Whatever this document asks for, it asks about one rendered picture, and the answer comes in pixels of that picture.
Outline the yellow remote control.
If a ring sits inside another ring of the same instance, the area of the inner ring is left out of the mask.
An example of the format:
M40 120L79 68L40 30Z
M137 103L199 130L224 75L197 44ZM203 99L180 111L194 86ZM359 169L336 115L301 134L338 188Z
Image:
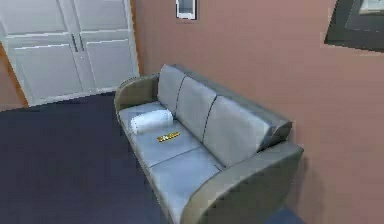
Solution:
M164 141L171 140L175 137L178 137L179 135L180 135L179 132L172 132L172 133L168 133L168 134L157 137L157 140L158 142L164 142Z

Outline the white pillow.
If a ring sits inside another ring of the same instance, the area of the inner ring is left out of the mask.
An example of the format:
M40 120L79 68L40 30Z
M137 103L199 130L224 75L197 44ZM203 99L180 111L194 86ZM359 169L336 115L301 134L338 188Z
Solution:
M134 134L142 134L173 123L173 115L169 110L156 110L133 117L130 128Z

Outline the grey sofa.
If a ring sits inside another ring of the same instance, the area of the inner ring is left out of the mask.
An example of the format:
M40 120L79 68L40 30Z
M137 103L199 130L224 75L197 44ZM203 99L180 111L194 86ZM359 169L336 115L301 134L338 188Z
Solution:
M169 224L264 224L284 206L303 154L290 120L181 65L124 81L114 106ZM173 123L134 134L156 110Z

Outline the white framed picture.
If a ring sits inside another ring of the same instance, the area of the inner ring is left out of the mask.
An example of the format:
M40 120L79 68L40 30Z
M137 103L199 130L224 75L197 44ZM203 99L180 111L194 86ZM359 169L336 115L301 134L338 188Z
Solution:
M197 17L197 0L176 0L176 17L195 20Z

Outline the white cupboard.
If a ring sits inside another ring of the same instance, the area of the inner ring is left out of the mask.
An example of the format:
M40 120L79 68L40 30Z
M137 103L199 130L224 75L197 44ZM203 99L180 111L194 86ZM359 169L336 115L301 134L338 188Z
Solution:
M0 0L0 44L30 106L140 75L130 0Z

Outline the black framed picture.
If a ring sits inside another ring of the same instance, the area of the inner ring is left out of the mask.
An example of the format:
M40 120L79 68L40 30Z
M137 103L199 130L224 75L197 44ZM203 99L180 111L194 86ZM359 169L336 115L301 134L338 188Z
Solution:
M384 0L336 0L324 43L384 53Z

